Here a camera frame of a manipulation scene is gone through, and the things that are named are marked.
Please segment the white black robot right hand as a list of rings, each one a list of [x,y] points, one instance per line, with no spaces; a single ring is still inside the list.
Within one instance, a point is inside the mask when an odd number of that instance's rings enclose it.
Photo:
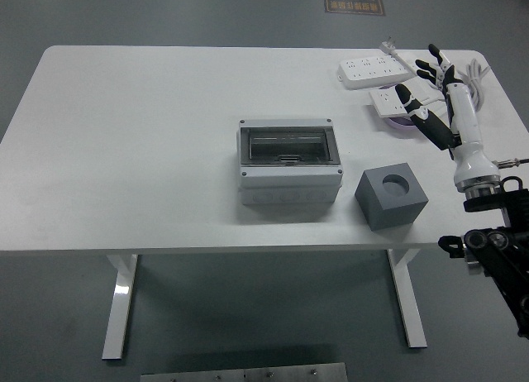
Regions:
[[[428,50],[437,60],[432,66],[417,60],[417,75],[435,84],[446,101],[449,125],[413,97],[404,84],[395,86],[396,94],[414,125],[440,150],[448,150],[456,163],[454,183],[461,193],[499,186],[499,168],[484,154],[481,131],[469,87],[442,51],[430,44]]]

